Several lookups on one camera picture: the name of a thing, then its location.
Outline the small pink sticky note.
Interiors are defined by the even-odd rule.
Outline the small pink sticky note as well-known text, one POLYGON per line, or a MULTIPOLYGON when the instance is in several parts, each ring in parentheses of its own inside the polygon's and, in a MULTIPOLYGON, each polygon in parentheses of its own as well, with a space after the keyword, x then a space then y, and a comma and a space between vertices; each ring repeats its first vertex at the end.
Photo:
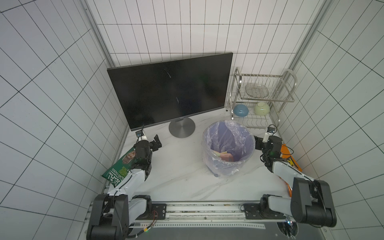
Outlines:
POLYGON ((214 151, 214 154, 221 158, 222 161, 225 161, 225 162, 234 162, 235 161, 235 158, 234 158, 234 151, 230 150, 230 151, 225 151, 225 152, 217 152, 217 151, 214 151))

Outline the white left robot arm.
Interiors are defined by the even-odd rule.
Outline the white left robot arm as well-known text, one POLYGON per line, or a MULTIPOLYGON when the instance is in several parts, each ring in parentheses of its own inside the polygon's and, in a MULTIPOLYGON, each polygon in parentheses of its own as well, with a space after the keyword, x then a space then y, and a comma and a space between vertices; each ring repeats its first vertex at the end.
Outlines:
POLYGON ((86 233, 87 240, 136 239, 160 218, 151 197, 135 192, 152 170, 153 152, 162 147, 159 136, 148 141, 143 131, 137 141, 103 177, 112 185, 106 194, 96 196, 86 233))

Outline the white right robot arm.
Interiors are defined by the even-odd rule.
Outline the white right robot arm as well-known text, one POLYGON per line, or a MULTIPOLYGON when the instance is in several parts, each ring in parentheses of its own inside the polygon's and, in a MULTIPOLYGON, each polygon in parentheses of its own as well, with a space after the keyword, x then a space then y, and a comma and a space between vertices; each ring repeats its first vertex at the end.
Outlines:
POLYGON ((255 137, 255 149, 262 151, 261 160, 267 169, 280 177, 292 189, 290 198, 263 195, 260 212, 280 213, 296 222, 316 227, 335 227, 337 215, 330 185, 315 180, 285 161, 281 155, 282 139, 270 136, 267 139, 255 137))

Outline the black computer monitor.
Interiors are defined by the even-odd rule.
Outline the black computer monitor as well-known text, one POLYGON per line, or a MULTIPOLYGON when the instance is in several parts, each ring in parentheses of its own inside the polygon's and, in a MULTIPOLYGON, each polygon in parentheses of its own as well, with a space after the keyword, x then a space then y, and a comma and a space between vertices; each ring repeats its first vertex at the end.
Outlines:
POLYGON ((108 68, 131 131, 224 108, 233 55, 108 68))

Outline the orange snack bag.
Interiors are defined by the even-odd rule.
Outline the orange snack bag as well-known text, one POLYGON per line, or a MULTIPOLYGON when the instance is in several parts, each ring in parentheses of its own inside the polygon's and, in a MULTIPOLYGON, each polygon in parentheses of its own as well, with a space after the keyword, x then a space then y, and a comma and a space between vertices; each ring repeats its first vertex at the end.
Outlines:
POLYGON ((282 145, 281 147, 281 157, 288 162, 292 167, 297 169, 298 171, 302 171, 302 168, 299 166, 299 164, 295 161, 293 158, 290 148, 288 148, 285 144, 282 145))

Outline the green bowl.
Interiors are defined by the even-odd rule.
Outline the green bowl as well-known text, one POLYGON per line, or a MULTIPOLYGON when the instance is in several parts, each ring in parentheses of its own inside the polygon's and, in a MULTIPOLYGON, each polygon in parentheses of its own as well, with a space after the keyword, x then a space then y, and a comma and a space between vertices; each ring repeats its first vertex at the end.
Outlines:
POLYGON ((265 102, 258 102, 254 106, 254 113, 257 116, 266 116, 270 113, 270 106, 265 102))

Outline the trash bin with plastic liner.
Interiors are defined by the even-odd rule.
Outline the trash bin with plastic liner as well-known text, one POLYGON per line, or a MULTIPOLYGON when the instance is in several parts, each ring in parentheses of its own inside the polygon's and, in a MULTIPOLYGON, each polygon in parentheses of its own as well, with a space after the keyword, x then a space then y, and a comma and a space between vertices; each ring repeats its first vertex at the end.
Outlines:
POLYGON ((236 121, 224 120, 204 130, 202 159, 215 177, 232 176, 244 166, 255 151, 255 136, 236 121), (214 154, 234 151, 234 162, 225 162, 214 154))

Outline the blue bowl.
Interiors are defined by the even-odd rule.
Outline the blue bowl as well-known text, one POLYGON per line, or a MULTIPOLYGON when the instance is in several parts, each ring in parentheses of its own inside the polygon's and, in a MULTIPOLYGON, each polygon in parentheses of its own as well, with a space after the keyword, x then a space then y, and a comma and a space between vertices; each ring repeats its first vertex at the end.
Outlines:
POLYGON ((233 112, 237 117, 244 118, 248 116, 249 109, 243 104, 238 104, 234 107, 233 112))

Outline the metal dish rack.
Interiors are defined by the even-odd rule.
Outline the metal dish rack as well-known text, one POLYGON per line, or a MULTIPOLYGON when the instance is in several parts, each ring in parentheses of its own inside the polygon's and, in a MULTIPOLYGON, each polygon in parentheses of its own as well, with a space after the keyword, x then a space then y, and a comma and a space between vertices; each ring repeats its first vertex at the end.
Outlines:
POLYGON ((246 74, 236 67, 232 77, 226 103, 230 119, 252 129, 279 126, 281 111, 295 101, 296 74, 290 69, 281 75, 246 74))

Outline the green snack bag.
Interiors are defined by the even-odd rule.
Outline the green snack bag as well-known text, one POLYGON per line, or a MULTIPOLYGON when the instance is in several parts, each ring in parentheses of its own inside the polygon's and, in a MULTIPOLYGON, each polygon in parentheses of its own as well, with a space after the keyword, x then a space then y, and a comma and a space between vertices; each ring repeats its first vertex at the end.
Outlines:
POLYGON ((106 170, 102 177, 114 187, 118 186, 137 162, 136 148, 129 149, 117 162, 106 170))

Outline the metal mounting rail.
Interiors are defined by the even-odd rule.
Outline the metal mounting rail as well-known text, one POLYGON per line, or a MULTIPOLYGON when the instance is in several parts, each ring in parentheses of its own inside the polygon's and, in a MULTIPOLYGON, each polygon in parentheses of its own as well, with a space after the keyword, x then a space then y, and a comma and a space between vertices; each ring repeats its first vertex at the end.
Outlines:
POLYGON ((263 212, 259 202, 152 202, 140 196, 95 200, 80 240, 138 240, 159 229, 264 230, 274 239, 298 238, 298 224, 277 212, 263 212))

